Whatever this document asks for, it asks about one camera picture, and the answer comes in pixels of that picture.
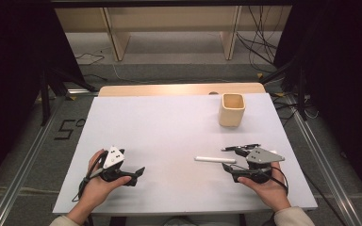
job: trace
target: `person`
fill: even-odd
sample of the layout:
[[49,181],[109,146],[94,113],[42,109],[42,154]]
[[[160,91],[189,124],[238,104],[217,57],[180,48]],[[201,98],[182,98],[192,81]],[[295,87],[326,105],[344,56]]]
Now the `person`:
[[[103,151],[104,150],[97,152],[90,159],[89,169]],[[280,165],[277,162],[271,163],[271,166],[280,169]],[[282,173],[277,169],[272,170],[272,177],[280,182],[284,181]],[[130,180],[131,177],[124,176],[108,183],[100,177],[92,178],[86,185],[83,195],[75,207],[66,216],[60,216],[54,219],[50,226],[82,225],[92,210],[102,204],[112,190],[125,185]],[[275,181],[269,180],[264,184],[257,184],[245,177],[239,177],[238,181],[251,188],[260,199],[274,211],[274,222],[277,226],[314,225],[310,217],[300,207],[292,207],[290,205],[286,190]]]

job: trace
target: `hand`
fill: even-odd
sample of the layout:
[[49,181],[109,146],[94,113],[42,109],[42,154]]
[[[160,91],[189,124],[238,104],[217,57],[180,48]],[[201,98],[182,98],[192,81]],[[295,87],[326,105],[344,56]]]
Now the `hand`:
[[[92,167],[95,160],[103,152],[104,150],[100,150],[93,155],[93,157],[90,159],[88,169]],[[78,204],[70,211],[69,214],[67,214],[67,218],[70,218],[79,225],[83,224],[92,210],[98,205],[102,204],[112,190],[119,186],[125,185],[130,180],[131,177],[129,176],[121,177],[113,182],[106,182],[99,176],[90,179]]]
[[[271,163],[271,166],[281,169],[278,162]],[[277,169],[272,169],[272,177],[284,183],[284,176]],[[275,181],[258,184],[246,177],[239,177],[238,181],[251,188],[274,212],[290,207],[286,190]]]

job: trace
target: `white marker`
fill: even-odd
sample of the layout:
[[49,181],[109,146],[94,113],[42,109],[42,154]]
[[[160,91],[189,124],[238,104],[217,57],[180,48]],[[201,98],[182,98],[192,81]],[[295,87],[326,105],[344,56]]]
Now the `white marker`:
[[237,163],[237,160],[231,159],[231,158],[213,158],[213,157],[202,157],[202,156],[196,156],[195,161],[200,162],[216,162],[216,163],[229,163],[229,164],[235,164]]

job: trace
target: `pen holder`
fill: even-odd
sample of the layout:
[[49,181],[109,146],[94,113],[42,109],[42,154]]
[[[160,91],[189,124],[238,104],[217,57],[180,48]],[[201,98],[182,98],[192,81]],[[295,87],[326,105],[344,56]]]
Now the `pen holder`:
[[245,100],[241,94],[225,93],[219,109],[219,124],[237,127],[245,112]]

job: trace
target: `white table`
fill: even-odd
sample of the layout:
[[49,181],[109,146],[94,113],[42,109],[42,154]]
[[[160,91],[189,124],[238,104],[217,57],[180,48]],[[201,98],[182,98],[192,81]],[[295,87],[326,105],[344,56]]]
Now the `white table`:
[[125,149],[122,170],[146,167],[137,186],[122,186],[94,210],[108,216],[232,214],[268,210],[256,194],[233,182],[219,163],[196,162],[197,155],[236,158],[226,146],[259,143],[287,160],[289,200],[305,210],[317,208],[284,128],[267,93],[245,94],[240,127],[218,124],[221,95],[97,97],[74,153],[54,209],[68,213],[88,161],[111,145]]

